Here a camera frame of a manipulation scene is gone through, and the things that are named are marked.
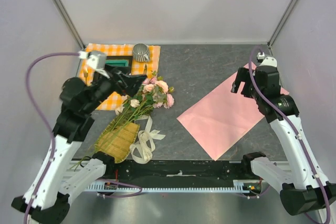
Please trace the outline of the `pink wrapping paper sheet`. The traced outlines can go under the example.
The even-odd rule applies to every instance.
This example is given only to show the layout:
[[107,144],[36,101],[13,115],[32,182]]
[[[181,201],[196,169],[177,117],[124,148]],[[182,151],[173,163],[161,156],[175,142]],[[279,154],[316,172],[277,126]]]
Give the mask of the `pink wrapping paper sheet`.
[[203,82],[209,93],[177,117],[181,129],[174,131],[176,159],[238,160],[261,151],[272,160],[286,160],[255,101],[231,93],[236,72],[233,68],[219,83]]

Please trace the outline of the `cream rose stem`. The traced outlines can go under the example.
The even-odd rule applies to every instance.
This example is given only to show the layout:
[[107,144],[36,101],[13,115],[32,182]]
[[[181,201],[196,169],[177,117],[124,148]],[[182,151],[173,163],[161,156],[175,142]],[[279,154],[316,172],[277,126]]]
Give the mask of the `cream rose stem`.
[[145,100],[127,99],[120,106],[120,112],[111,121],[111,123],[100,134],[94,144],[92,144],[77,164],[73,166],[76,169],[81,162],[87,160],[88,157],[99,151],[114,157],[116,163],[120,163],[126,159],[129,154],[129,147],[134,143],[136,134],[139,131],[139,125],[134,122],[146,113]]

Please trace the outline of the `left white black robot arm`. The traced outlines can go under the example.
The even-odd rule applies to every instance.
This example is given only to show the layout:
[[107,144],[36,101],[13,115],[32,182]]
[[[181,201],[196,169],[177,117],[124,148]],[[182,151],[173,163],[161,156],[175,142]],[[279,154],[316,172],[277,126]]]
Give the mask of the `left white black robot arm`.
[[111,178],[114,157],[98,151],[89,163],[65,183],[69,162],[84,142],[94,119],[93,111],[114,92],[135,95],[143,74],[131,75],[129,67],[110,67],[107,76],[88,86],[79,77],[66,80],[60,99],[61,113],[51,131],[51,144],[31,188],[12,201],[12,207],[38,223],[62,223],[71,204],[95,180]]

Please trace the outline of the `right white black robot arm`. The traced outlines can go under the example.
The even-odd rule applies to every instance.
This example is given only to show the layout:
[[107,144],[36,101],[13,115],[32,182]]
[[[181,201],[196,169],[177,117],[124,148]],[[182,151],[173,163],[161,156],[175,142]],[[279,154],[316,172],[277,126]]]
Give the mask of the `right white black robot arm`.
[[285,172],[264,153],[243,156],[241,174],[248,179],[263,178],[280,196],[286,212],[292,216],[313,210],[329,210],[335,202],[335,184],[330,182],[316,161],[304,134],[299,110],[290,95],[281,90],[276,67],[259,66],[255,70],[241,67],[231,92],[256,101],[259,112],[278,137],[289,163]]

